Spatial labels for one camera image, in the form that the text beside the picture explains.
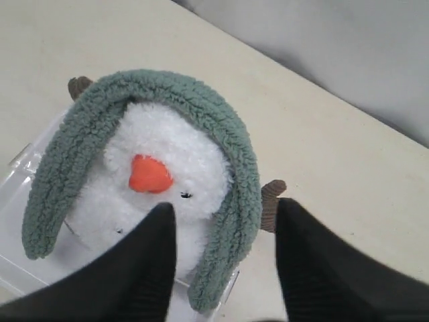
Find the orange nose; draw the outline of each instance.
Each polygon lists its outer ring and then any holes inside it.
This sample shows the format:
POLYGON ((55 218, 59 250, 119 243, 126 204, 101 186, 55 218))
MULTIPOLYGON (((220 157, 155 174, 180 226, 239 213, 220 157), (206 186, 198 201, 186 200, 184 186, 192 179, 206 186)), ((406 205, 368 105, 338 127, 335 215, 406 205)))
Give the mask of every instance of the orange nose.
POLYGON ((131 163, 128 185, 138 193, 162 193, 173 184, 166 166, 150 156, 136 155, 131 163))

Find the clear plastic container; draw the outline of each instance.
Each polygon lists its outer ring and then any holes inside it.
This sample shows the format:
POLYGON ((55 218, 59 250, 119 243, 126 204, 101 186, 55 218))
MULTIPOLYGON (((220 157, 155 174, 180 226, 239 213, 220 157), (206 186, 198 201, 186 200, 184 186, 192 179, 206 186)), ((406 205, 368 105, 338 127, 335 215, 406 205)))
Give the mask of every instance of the clear plastic container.
MULTIPOLYGON (((54 251, 43 260, 29 260, 21 242, 21 224, 28 193, 43 151, 62 122, 57 117, 32 144, 28 144, 10 163, 11 172, 0 184, 0 285, 16 296, 31 293, 75 272, 94 258, 80 240, 62 226, 54 251)), ((235 271, 225 289, 218 307, 203 315, 195 314, 189 322, 211 322, 227 301, 239 275, 235 271)), ((177 280, 173 292, 187 301, 187 281, 177 280)), ((187 322, 180 316, 174 320, 187 322)))

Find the white fluffy plush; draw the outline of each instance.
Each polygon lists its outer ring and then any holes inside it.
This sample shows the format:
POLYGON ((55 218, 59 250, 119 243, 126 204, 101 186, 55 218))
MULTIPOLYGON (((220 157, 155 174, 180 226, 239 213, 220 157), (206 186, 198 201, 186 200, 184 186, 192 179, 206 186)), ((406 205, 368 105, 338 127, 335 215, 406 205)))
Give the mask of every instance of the white fluffy plush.
POLYGON ((231 186, 222 150, 176 111, 157 103, 130 104, 88 180, 66 223, 96 255, 129 233, 159 202, 173 204, 177 220, 176 278, 197 265, 207 243, 211 215, 231 186), (162 162, 174 179, 159 194, 129 188, 135 155, 162 162), (188 193, 190 198, 183 198, 188 193))

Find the green hood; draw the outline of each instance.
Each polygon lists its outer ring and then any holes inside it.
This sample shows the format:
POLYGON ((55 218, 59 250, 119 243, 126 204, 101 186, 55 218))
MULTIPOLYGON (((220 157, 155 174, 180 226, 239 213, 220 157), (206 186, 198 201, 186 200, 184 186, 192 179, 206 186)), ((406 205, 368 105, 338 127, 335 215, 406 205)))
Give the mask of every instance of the green hood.
POLYGON ((257 235, 261 187, 245 125, 220 95, 188 76, 153 70, 118 72, 93 83, 79 96, 34 178, 22 226, 25 252, 31 259, 52 252, 92 161, 115 134, 132 99, 174 108, 223 148, 233 168, 234 185, 214 214, 208 245, 188 293, 197 311, 213 309, 257 235))

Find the white table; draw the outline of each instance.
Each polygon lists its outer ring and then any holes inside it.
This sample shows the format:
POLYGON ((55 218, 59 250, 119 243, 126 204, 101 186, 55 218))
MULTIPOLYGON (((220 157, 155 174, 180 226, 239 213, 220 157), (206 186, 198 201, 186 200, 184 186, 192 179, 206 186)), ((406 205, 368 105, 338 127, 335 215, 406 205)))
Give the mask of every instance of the white table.
MULTIPOLYGON (((208 83, 247 124, 262 182, 286 180, 346 241, 429 282, 429 150, 168 0, 0 3, 0 174, 69 106, 69 78, 133 68, 208 83)), ((284 316, 273 253, 260 233, 220 321, 284 316)))

